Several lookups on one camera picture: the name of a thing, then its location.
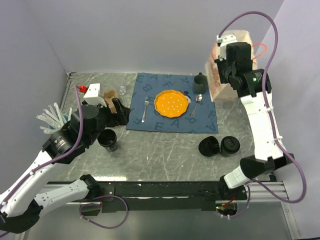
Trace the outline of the brown cardboard cup carrier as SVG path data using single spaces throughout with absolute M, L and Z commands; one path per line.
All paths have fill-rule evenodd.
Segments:
M 113 114 L 116 114 L 117 113 L 117 109 L 115 107 L 115 104 L 113 103 L 113 99 L 118 99 L 119 98 L 118 91 L 116 89 L 106 89 L 104 91 L 103 98 L 104 98 L 105 102 L 107 103 L 110 111 Z

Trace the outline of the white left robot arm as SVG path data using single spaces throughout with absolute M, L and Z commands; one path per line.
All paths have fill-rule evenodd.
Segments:
M 94 201 L 102 194 L 90 174 L 53 192 L 40 193 L 51 177 L 82 155 L 107 127 L 117 125 L 108 106 L 78 104 L 70 120 L 43 144 L 31 166 L 0 195 L 0 230 L 20 234 L 46 213 L 76 200 Z

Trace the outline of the black takeout coffee cup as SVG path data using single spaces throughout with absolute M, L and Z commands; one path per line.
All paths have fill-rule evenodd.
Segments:
M 240 143 L 238 140 L 226 138 L 221 141 L 219 153 L 223 157 L 230 157 L 240 150 Z

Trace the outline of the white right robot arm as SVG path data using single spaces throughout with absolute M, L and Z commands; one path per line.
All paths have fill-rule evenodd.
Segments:
M 219 195 L 230 199 L 236 188 L 250 180 L 292 163 L 293 154 L 278 146 L 282 137 L 274 117 L 272 87 L 264 69 L 253 69 L 252 46 L 247 42 L 218 43 L 217 64 L 220 81 L 237 92 L 243 104 L 254 141 L 254 154 L 240 160 L 239 166 L 220 178 Z

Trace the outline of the beige paper takeout bag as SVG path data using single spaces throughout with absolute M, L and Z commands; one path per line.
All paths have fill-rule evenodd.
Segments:
M 251 59 L 253 60 L 252 68 L 254 70 L 257 70 L 257 59 L 267 52 L 267 45 L 262 42 L 253 42 L 250 33 L 247 30 L 226 30 L 222 34 L 222 36 L 227 34 L 234 34 L 238 42 L 249 43 L 251 45 L 252 52 L 256 48 L 262 47 L 262 51 L 260 53 L 251 53 Z M 229 84 L 223 84 L 220 82 L 218 66 L 215 63 L 215 60 L 219 58 L 220 53 L 220 47 L 218 47 L 217 43 L 215 42 L 211 48 L 207 62 L 204 65 L 205 74 L 207 76 L 209 95 L 212 102 L 214 102 L 215 100 L 234 99 L 238 96 L 237 92 L 233 90 Z

